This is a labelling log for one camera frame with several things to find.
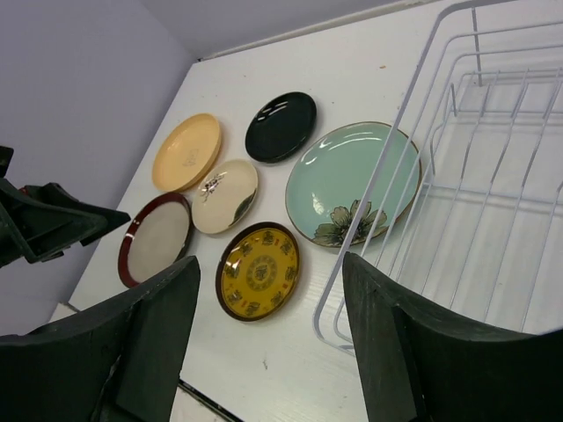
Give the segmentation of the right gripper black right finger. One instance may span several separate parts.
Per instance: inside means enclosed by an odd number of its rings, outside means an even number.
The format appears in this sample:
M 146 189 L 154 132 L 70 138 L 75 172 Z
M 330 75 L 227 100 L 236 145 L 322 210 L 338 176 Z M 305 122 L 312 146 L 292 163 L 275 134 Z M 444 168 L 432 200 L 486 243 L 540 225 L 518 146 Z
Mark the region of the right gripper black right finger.
M 347 253 L 343 287 L 371 421 L 559 421 L 562 333 L 462 316 Z

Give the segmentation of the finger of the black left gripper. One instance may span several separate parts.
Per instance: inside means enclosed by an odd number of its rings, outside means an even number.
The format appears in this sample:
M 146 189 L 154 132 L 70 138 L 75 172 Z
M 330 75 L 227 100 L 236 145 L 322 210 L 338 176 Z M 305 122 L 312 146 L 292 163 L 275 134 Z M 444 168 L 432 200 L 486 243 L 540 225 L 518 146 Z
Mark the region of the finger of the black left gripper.
M 72 197 L 57 183 L 16 188 L 6 178 L 14 149 L 1 148 L 1 265 L 59 258 L 73 244 L 91 244 L 130 221 L 121 211 Z

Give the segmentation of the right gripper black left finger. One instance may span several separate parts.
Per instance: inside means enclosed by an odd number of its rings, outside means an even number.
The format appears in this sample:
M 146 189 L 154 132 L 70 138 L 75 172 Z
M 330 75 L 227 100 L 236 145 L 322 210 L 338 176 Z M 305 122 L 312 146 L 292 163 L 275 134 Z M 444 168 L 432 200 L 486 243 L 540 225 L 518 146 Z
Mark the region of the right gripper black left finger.
M 26 335 L 1 338 L 3 421 L 167 421 L 201 270 L 184 257 L 149 280 Z

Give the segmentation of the red rimmed white plate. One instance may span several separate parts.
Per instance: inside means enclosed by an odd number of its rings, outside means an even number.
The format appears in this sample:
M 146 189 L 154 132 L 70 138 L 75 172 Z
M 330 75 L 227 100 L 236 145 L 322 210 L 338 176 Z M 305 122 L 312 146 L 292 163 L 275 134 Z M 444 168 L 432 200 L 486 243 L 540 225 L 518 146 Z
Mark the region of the red rimmed white plate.
M 121 242 L 121 283 L 136 287 L 183 258 L 194 232 L 190 204 L 180 193 L 164 193 L 147 203 Z

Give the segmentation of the yellow patterned plate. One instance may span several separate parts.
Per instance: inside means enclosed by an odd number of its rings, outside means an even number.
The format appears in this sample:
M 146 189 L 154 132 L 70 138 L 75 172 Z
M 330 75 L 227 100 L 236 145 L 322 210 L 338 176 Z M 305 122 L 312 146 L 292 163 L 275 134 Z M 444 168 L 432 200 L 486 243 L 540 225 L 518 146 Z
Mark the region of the yellow patterned plate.
M 280 310 L 299 282 L 301 254 L 294 235 L 277 222 L 258 222 L 228 243 L 216 268 L 216 297 L 223 311 L 256 322 Z

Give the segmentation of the pale orange plate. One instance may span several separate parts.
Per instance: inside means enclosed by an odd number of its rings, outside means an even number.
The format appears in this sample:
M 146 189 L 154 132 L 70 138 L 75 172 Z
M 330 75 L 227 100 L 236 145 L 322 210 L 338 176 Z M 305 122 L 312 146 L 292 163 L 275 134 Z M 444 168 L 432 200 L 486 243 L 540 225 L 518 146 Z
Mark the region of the pale orange plate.
M 183 192 L 209 170 L 222 145 L 219 120 L 210 113 L 195 114 L 166 137 L 152 166 L 152 182 L 162 192 Z

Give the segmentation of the cream plate with black motif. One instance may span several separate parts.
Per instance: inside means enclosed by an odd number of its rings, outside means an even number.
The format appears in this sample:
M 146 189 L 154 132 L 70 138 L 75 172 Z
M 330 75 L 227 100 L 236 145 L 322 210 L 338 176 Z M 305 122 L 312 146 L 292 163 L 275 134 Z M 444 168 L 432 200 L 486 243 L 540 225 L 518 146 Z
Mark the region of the cream plate with black motif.
M 215 235 L 235 225 L 250 209 L 259 187 L 256 168 L 247 160 L 218 165 L 200 183 L 192 203 L 195 227 Z

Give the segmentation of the teal flower plate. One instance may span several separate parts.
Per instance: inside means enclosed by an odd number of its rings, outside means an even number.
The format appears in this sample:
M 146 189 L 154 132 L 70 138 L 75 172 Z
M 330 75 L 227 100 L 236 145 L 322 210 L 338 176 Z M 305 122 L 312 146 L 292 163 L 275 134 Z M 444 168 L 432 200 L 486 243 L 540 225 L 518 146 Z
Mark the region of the teal flower plate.
M 353 244 L 382 235 L 409 213 L 422 177 L 419 150 L 405 133 L 390 129 L 375 121 L 337 128 L 296 162 L 285 206 L 301 235 L 323 247 L 341 247 L 380 156 L 383 168 L 367 195 Z

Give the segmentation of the black glossy plate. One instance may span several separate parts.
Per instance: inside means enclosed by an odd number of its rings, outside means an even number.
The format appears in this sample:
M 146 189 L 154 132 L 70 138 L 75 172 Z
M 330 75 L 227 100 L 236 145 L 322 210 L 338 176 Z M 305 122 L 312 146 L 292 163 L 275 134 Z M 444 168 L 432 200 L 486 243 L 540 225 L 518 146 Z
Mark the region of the black glossy plate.
M 311 138 L 317 105 L 300 91 L 284 93 L 264 105 L 245 134 L 245 150 L 255 161 L 275 164 L 293 156 Z

